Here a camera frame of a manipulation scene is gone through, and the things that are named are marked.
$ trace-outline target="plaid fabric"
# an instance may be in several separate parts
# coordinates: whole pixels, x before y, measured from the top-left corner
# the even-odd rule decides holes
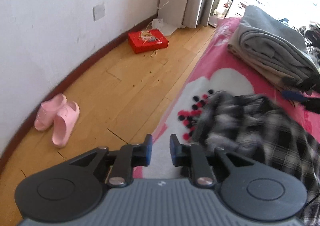
[[[319,143],[265,96],[214,93],[191,140],[207,150],[224,147],[295,176],[307,188],[307,202],[320,191]],[[320,225],[319,200],[304,209],[301,219],[306,225]]]

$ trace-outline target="red box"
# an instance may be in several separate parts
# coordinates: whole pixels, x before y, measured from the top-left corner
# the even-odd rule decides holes
[[[154,51],[161,48],[168,47],[168,40],[162,35],[158,29],[149,30],[149,33],[157,38],[156,41],[147,42],[143,41],[140,37],[141,31],[132,32],[128,34],[129,44],[135,53],[142,53],[147,51]]]

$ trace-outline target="brown baseboard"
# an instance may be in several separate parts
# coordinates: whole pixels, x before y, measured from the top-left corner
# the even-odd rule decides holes
[[[81,76],[81,74],[83,74],[86,70],[88,70],[92,65],[94,65],[97,61],[99,61],[112,49],[114,49],[115,47],[120,45],[122,42],[124,42],[127,39],[129,32],[136,32],[143,29],[156,17],[157,15],[153,15],[150,18],[143,20],[142,22],[135,25],[130,30],[122,33],[117,38],[112,40],[110,43],[106,44],[104,47],[99,49],[97,52],[91,55],[87,60],[82,62],[76,69],[74,69],[71,73],[69,73],[69,75],[66,78],[64,78],[63,81],[60,82],[41,102],[52,99],[58,93],[63,93],[76,79],[78,79]],[[0,159],[0,176],[9,158],[11,157],[15,149],[18,147],[22,139],[25,137],[25,135],[28,133],[30,128],[33,126],[33,122],[36,118],[36,114],[39,106],[40,106],[40,103],[25,119],[25,121],[22,123],[22,125],[20,126],[18,131],[15,133],[15,135],[12,137],[6,149],[4,150],[4,153],[2,154],[2,157]]]

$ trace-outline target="pair of slippers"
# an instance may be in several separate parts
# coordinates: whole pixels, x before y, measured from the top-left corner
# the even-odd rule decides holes
[[[67,101],[62,93],[51,100],[44,101],[38,110],[35,128],[44,131],[54,123],[52,142],[63,148],[69,140],[72,130],[79,118],[80,109],[74,101]]]

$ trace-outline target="white logo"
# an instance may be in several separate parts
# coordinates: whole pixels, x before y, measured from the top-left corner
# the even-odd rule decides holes
[[[165,182],[165,181],[161,181],[161,182],[158,182],[158,185],[159,186],[164,186],[164,185],[166,185],[167,183]]]

